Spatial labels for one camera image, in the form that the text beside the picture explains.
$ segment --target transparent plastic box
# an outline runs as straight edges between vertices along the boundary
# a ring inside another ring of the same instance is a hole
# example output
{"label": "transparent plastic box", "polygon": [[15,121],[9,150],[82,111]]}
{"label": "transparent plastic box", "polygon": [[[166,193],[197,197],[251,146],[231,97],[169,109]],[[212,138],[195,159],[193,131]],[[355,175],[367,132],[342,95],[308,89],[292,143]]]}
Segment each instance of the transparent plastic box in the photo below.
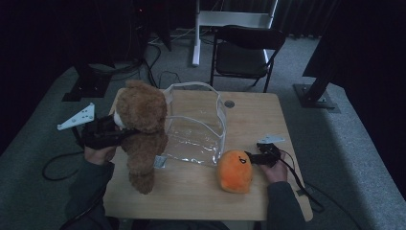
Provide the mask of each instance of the transparent plastic box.
{"label": "transparent plastic box", "polygon": [[216,166],[224,151],[226,110],[221,95],[207,83],[175,83],[164,91],[169,141],[163,156]]}

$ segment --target teddy bear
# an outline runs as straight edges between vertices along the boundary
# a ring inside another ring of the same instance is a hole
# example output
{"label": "teddy bear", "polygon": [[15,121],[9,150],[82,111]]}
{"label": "teddy bear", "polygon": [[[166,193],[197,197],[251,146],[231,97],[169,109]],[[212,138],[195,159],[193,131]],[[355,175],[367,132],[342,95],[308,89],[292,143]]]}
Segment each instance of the teddy bear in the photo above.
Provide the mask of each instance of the teddy bear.
{"label": "teddy bear", "polygon": [[154,186],[154,160],[168,142],[165,133],[167,103],[164,94],[141,80],[128,80],[119,95],[114,114],[121,128],[139,130],[122,140],[128,155],[128,178],[141,194],[147,195]]}

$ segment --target chair backrest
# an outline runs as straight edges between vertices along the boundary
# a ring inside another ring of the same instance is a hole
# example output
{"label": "chair backrest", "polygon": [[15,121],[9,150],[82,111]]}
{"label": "chair backrest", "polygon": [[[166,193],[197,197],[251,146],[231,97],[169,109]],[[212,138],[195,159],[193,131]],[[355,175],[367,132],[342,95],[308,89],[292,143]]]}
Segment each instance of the chair backrest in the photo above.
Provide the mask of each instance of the chair backrest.
{"label": "chair backrest", "polygon": [[279,51],[286,40],[280,31],[266,28],[248,28],[235,25],[219,27],[214,40],[222,39],[245,49]]}

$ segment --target orange stuffed toy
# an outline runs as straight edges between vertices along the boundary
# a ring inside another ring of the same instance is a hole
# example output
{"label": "orange stuffed toy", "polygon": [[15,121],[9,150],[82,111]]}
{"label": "orange stuffed toy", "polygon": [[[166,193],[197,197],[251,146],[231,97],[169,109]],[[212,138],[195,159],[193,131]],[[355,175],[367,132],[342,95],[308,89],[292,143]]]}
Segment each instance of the orange stuffed toy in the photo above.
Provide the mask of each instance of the orange stuffed toy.
{"label": "orange stuffed toy", "polygon": [[247,153],[236,149],[224,152],[217,164],[217,177],[223,190],[236,194],[248,194],[253,169]]}

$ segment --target black chair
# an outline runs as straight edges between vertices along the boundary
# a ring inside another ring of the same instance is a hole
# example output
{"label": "black chair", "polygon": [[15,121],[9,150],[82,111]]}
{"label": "black chair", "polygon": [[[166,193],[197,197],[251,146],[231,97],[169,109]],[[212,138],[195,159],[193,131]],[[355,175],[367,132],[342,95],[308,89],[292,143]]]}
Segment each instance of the black chair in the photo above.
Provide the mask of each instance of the black chair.
{"label": "black chair", "polygon": [[[273,29],[219,27],[214,34],[210,85],[214,76],[256,80],[252,86],[266,76],[266,93],[275,56],[285,39],[284,33]],[[273,51],[272,56],[267,58],[265,51]]]}

